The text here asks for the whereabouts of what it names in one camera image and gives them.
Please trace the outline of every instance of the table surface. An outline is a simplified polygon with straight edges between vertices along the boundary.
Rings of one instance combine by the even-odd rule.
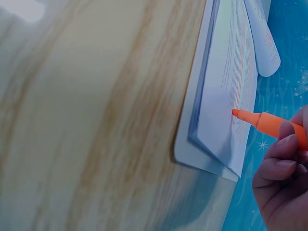
[[[220,230],[235,183],[172,161],[206,0],[41,2],[0,8],[0,230]]]

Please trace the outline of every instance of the book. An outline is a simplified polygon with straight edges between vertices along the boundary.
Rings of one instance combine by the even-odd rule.
[[[280,58],[260,0],[213,0],[208,4],[211,16],[202,22],[208,25],[207,31],[201,27],[190,77],[197,84],[194,101],[189,96],[193,105],[187,128],[187,140],[198,149],[194,153],[201,151],[203,157],[186,154],[184,160],[185,154],[177,154],[176,149],[175,157],[196,167],[199,156],[203,166],[216,169],[210,172],[236,180],[241,176],[250,125],[234,119],[232,109],[253,111],[258,73],[271,76],[279,68]],[[204,34],[206,42],[201,43]],[[189,156],[194,156],[193,164],[187,161]]]

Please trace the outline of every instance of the open book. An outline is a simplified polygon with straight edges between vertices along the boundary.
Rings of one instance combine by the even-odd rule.
[[[280,58],[261,0],[220,0],[212,12],[188,135],[241,176],[250,125],[231,112],[253,111],[258,73],[274,74]]]

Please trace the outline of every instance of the orange highlighter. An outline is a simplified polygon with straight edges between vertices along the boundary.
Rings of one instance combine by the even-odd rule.
[[[278,138],[280,125],[286,121],[285,119],[266,112],[251,113],[245,110],[233,109],[232,114],[240,120],[250,123],[257,128],[258,131],[275,138]],[[307,137],[304,127],[293,122],[290,123],[294,127],[299,148],[308,151]]]

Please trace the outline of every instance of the paper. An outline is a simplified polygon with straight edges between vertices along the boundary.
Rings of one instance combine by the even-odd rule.
[[[269,9],[270,1],[264,2]],[[250,126],[233,119],[231,110],[253,110],[256,82],[255,49],[244,0],[208,0],[177,132],[175,159],[237,181]]]
[[[213,16],[217,15],[215,14],[215,8],[218,7],[218,3],[217,0],[207,0],[205,4],[199,39],[174,145],[174,157],[177,162],[237,181],[238,177],[222,165],[212,154],[205,152],[187,139],[196,92],[198,88],[202,90],[202,85],[200,87],[199,84],[200,73],[204,73],[202,69],[205,65],[204,61],[208,57],[209,40],[212,37],[213,30]]]
[[[245,4],[221,0],[205,74],[197,138],[238,176],[250,125],[234,119],[231,111],[252,111],[256,89],[254,42]]]
[[[280,57],[266,23],[261,0],[244,0],[254,39],[257,69],[260,75],[273,75],[280,66]]]

